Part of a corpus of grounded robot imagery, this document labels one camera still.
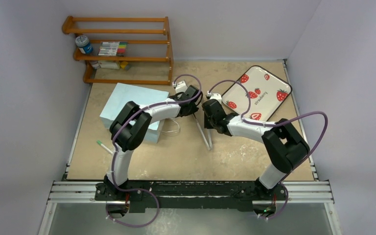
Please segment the metal tongs with white handle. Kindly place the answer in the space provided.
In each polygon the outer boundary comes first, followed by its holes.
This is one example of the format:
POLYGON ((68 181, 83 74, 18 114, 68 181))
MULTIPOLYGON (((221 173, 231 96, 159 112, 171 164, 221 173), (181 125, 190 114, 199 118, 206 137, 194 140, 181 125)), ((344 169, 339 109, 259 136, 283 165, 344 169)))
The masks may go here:
POLYGON ((203 142, 204 142, 207 150, 211 151, 212 150, 212 139, 211 139, 211 132, 210 132, 210 130, 205 129, 201 125, 201 123, 200 123, 200 121, 199 121, 199 119, 198 119, 198 117, 196 115, 193 115, 193 117, 194 117, 196 126, 197 126, 197 128, 198 128, 198 130, 200 132, 200 135, 202 137, 202 140, 203 140, 203 142))

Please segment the light blue paper bag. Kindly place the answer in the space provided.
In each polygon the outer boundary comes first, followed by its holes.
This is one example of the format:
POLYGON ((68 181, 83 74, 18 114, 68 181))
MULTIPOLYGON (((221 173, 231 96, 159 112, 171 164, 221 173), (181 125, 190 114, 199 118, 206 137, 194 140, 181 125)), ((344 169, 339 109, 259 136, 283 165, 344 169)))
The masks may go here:
POLYGON ((117 83, 99 117, 104 127, 109 130, 122 109, 125 110, 124 116, 128 119, 141 108, 165 101, 168 96, 169 92, 166 91, 117 83))

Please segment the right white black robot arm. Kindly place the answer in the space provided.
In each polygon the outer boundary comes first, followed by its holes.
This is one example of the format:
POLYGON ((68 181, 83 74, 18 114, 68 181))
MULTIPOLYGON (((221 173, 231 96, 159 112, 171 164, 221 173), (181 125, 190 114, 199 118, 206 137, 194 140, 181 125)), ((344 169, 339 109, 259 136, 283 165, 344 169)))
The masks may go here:
POLYGON ((255 181, 255 192, 261 199, 273 195, 274 187, 298 167, 309 153, 307 142, 293 124, 287 123, 284 118, 278 122, 256 122, 253 125, 236 113, 225 113, 222 105, 215 99, 204 102, 202 109, 206 129, 264 144, 271 164, 255 181))

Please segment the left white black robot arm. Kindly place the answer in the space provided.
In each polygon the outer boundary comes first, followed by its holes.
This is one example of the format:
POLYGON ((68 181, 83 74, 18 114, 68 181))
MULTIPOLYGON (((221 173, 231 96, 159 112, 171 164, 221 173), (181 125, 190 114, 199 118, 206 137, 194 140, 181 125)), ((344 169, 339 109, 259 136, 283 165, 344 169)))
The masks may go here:
POLYGON ((187 117, 198 111, 197 100, 202 97, 199 88, 190 85, 166 100, 146 106, 127 102, 109 127, 115 151, 110 170, 103 183, 114 200, 126 195, 128 169, 134 150, 144 140, 150 124, 167 118, 187 117))

